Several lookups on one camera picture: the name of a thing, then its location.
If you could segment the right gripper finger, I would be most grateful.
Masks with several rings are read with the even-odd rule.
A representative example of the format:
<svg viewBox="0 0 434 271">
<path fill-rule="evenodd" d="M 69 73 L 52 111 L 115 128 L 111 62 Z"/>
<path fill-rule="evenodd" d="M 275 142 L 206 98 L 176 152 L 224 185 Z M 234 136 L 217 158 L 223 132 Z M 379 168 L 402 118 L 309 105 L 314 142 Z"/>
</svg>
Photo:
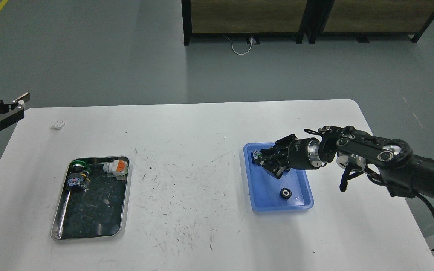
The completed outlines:
<svg viewBox="0 0 434 271">
<path fill-rule="evenodd" d="M 272 146 L 260 150 L 259 158 L 265 161 L 288 159 L 288 150 L 290 145 L 294 140 L 297 139 L 298 138 L 295 134 L 290 134 L 286 137 L 276 140 Z"/>
<path fill-rule="evenodd" d="M 262 163 L 259 166 L 261 166 L 268 174 L 272 175 L 276 179 L 280 179 L 284 175 L 284 173 L 290 171 L 288 163 L 288 159 L 270 161 L 262 160 Z"/>
</svg>

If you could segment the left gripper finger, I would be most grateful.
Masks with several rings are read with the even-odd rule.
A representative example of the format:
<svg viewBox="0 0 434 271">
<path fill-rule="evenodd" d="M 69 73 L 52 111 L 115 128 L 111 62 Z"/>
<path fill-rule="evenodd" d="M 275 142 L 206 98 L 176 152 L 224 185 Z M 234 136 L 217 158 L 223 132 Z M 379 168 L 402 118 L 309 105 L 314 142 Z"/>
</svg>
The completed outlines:
<svg viewBox="0 0 434 271">
<path fill-rule="evenodd" d="M 31 99 L 29 92 L 13 100 L 0 100 L 0 131 L 24 118 L 25 103 Z"/>
</svg>

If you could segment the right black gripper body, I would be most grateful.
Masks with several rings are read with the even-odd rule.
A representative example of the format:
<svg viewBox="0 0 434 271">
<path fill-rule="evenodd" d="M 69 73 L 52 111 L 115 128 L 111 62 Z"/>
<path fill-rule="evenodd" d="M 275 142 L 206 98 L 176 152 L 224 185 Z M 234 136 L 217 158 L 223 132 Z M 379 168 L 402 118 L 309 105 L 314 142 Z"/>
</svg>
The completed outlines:
<svg viewBox="0 0 434 271">
<path fill-rule="evenodd" d="M 322 167 L 319 157 L 320 143 L 316 138 L 294 140 L 288 150 L 289 167 L 298 170 L 315 170 Z"/>
</svg>

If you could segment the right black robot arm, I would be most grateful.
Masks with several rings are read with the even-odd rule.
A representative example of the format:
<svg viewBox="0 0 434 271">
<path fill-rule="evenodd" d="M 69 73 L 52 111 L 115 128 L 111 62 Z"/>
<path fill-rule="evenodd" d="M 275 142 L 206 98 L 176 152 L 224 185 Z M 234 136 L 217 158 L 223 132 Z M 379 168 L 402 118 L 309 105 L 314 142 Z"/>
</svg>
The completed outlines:
<svg viewBox="0 0 434 271">
<path fill-rule="evenodd" d="M 290 134 L 267 149 L 251 152 L 252 162 L 274 178 L 291 169 L 317 170 L 332 161 L 343 168 L 339 189 L 365 174 L 374 184 L 386 187 L 391 197 L 418 198 L 429 208 L 434 220 L 434 160 L 413 153 L 401 139 L 376 137 L 353 126 L 324 126 L 305 129 L 311 138 Z"/>
</svg>

